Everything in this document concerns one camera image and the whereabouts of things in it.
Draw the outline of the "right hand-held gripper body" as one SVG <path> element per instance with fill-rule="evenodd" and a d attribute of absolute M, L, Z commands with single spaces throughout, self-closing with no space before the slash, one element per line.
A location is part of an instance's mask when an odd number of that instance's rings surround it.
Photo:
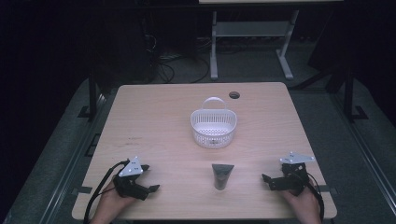
<path fill-rule="evenodd" d="M 292 151 L 286 157 L 281 158 L 283 180 L 280 189 L 290 190 L 295 196 L 299 195 L 309 183 L 306 163 L 314 160 L 313 156 L 306 156 Z"/>

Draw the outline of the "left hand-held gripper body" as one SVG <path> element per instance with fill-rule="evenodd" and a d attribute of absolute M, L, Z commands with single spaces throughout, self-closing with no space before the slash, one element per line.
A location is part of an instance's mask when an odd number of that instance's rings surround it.
<path fill-rule="evenodd" d="M 121 197 L 133 197 L 145 201 L 149 196 L 148 188 L 136 183 L 136 179 L 144 172 L 137 157 L 129 159 L 127 164 L 113 178 L 117 193 Z"/>

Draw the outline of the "person's right hand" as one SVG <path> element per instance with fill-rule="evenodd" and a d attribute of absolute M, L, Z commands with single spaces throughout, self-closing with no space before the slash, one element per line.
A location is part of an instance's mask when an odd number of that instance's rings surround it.
<path fill-rule="evenodd" d="M 280 191 L 279 194 L 290 205 L 301 224 L 322 224 L 319 202 L 309 187 L 306 187 L 298 196 L 287 190 Z"/>

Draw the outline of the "person's left hand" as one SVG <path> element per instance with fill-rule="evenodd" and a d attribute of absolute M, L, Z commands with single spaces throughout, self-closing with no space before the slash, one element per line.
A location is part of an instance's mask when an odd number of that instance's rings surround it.
<path fill-rule="evenodd" d="M 90 224 L 110 224 L 124 209 L 133 204 L 136 198 L 121 197 L 112 181 L 105 187 Z"/>

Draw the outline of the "dark grey tube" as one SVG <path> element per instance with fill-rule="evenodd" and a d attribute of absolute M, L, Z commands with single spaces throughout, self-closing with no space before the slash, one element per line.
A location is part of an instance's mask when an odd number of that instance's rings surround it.
<path fill-rule="evenodd" d="M 231 164 L 213 164 L 212 171 L 214 174 L 214 187 L 217 190 L 226 188 L 228 179 L 234 166 Z"/>

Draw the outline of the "white plastic basket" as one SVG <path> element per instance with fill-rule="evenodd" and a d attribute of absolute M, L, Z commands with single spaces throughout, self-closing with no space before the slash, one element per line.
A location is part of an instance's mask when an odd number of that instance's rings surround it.
<path fill-rule="evenodd" d="M 191 113 L 191 127 L 195 143 L 204 148 L 227 147 L 233 141 L 237 116 L 219 97 L 205 99 L 202 106 Z"/>

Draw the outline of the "black metal stand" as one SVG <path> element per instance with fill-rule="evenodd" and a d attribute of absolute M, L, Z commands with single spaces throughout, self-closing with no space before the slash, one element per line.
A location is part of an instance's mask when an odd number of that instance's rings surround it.
<path fill-rule="evenodd" d="M 88 77 L 88 94 L 89 94 L 89 104 L 84 105 L 79 113 L 79 118 L 87 119 L 88 121 L 93 121 L 97 111 L 98 111 L 98 101 L 100 98 L 96 74 L 94 72 L 89 73 Z"/>
<path fill-rule="evenodd" d="M 344 88 L 344 115 L 347 120 L 354 123 L 357 119 L 368 119 L 367 114 L 361 106 L 353 105 L 353 88 L 354 88 L 354 74 L 352 69 L 348 67 L 345 74 L 345 88 Z"/>

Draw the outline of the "white metal desk frame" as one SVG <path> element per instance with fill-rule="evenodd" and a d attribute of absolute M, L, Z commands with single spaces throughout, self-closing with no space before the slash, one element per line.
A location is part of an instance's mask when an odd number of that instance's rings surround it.
<path fill-rule="evenodd" d="M 219 78 L 217 62 L 217 40 L 220 37 L 283 37 L 284 43 L 276 50 L 285 79 L 292 80 L 294 76 L 286 59 L 290 40 L 294 31 L 299 10 L 291 13 L 288 21 L 218 21 L 217 12 L 212 13 L 211 50 L 210 50 L 210 77 Z"/>

